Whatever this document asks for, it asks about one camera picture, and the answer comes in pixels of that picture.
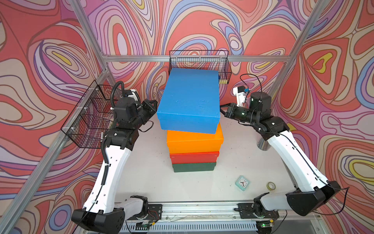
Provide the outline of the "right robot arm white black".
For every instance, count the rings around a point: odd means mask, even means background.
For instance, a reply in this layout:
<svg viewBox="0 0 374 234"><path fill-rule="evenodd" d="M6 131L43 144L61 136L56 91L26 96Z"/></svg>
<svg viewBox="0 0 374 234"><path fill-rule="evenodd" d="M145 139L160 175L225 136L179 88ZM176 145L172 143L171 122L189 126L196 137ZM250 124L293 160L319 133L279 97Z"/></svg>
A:
<svg viewBox="0 0 374 234"><path fill-rule="evenodd" d="M285 121L271 114L271 96L263 92L250 95L248 108L235 103L220 106L221 113L228 119L252 127L262 139L280 155L290 178L294 180L294 190L272 194L263 193L254 199L254 215L263 217L275 210L293 210L306 216L326 204L339 191L341 186L329 180L310 161Z"/></svg>

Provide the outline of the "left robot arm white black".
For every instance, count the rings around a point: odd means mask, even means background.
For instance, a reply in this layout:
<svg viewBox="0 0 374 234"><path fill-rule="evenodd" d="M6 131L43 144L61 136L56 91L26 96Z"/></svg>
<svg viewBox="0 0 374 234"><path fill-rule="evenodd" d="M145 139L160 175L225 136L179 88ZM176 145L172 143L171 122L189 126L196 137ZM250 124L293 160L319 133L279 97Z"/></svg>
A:
<svg viewBox="0 0 374 234"><path fill-rule="evenodd" d="M99 234L117 234L129 218L145 218L149 210L147 197L131 196L117 208L115 196L140 127L150 122L157 112L157 101L145 99L141 102L134 89L126 90L119 81L112 88L110 103L114 124L100 142L103 164L89 198L71 216L78 227Z"/></svg>

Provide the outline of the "red shoebox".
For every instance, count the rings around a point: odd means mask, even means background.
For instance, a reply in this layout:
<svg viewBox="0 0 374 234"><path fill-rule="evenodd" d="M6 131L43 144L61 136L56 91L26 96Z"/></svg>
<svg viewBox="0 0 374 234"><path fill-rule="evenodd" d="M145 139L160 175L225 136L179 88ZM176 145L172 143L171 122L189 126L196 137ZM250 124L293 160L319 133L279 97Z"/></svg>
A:
<svg viewBox="0 0 374 234"><path fill-rule="evenodd" d="M189 164L189 163L215 163L220 152L199 152L187 154L170 154L172 164Z"/></svg>

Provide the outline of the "blue shoebox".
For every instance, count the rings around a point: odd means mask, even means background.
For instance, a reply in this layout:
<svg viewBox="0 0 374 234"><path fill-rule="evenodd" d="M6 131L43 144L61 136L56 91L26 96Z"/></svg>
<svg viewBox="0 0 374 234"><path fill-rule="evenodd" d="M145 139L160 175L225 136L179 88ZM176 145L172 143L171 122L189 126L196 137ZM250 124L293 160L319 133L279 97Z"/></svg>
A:
<svg viewBox="0 0 374 234"><path fill-rule="evenodd" d="M162 130L215 134L220 122L218 71L172 68L157 117Z"/></svg>

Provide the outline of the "orange shoebox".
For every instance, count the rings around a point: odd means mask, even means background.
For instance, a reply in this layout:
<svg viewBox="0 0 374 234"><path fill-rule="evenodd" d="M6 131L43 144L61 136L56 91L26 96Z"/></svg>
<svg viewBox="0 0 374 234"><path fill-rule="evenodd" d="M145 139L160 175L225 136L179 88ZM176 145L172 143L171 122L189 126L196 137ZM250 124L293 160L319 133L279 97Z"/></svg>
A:
<svg viewBox="0 0 374 234"><path fill-rule="evenodd" d="M167 146L170 154L219 152L224 142L221 125L215 134L167 131Z"/></svg>

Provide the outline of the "green shoebox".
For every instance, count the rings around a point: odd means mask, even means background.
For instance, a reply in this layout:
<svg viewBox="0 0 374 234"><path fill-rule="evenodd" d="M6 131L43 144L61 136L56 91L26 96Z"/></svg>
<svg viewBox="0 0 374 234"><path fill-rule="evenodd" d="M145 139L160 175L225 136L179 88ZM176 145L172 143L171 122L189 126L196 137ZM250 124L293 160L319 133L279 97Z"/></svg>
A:
<svg viewBox="0 0 374 234"><path fill-rule="evenodd" d="M175 173L182 172L201 172L201 171L213 171L216 163L186 163L186 164L173 164L173 170Z"/></svg>

